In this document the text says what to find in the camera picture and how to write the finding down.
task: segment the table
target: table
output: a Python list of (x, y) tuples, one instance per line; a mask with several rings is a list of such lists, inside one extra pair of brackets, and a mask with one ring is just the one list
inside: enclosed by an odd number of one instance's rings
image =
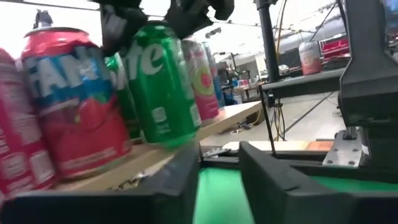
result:
[[(197, 132), (196, 139), (200, 141), (212, 134), (224, 131), (226, 128), (245, 119), (250, 114), (262, 108), (261, 102), (244, 103), (241, 105), (226, 106), (220, 110), (220, 114), (210, 123), (202, 126)], [(137, 173), (164, 161), (173, 156), (172, 151), (145, 144), (133, 146), (130, 155), (122, 164), (100, 175), (63, 183), (56, 186), (56, 190), (105, 190), (120, 184), (135, 176)]]

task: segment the plastic container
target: plastic container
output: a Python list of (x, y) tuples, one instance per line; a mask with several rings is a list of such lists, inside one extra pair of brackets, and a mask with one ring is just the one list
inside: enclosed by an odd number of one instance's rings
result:
[(321, 53), (317, 42), (302, 42), (298, 51), (300, 52), (303, 75), (322, 71)]

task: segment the metal bracket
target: metal bracket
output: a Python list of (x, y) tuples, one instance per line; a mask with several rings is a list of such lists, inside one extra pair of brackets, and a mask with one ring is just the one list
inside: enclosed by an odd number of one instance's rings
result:
[(336, 139), (322, 162), (323, 166), (358, 168), (364, 161), (360, 135), (356, 139), (345, 140), (346, 131), (339, 131)]

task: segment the fanta logo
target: fanta logo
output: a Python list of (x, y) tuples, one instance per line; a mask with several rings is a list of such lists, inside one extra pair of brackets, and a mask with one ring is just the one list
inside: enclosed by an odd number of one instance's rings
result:
[(109, 79), (109, 70), (99, 49), (76, 47), (74, 53), (24, 60), (23, 66), (29, 73), (34, 98), (49, 96), (57, 89), (82, 85), (85, 80)]

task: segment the black robotic arm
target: black robotic arm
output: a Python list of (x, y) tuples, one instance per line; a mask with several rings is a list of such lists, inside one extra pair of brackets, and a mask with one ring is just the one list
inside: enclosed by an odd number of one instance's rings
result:
[[(147, 22), (148, 16), (139, 8), (141, 0), (112, 1), (94, 0), (100, 3), (103, 52), (111, 56), (122, 47), (128, 47), (129, 40)], [(164, 19), (179, 38), (210, 26), (208, 7), (215, 11), (219, 20), (227, 20), (234, 10), (233, 0), (170, 0), (170, 8)]]

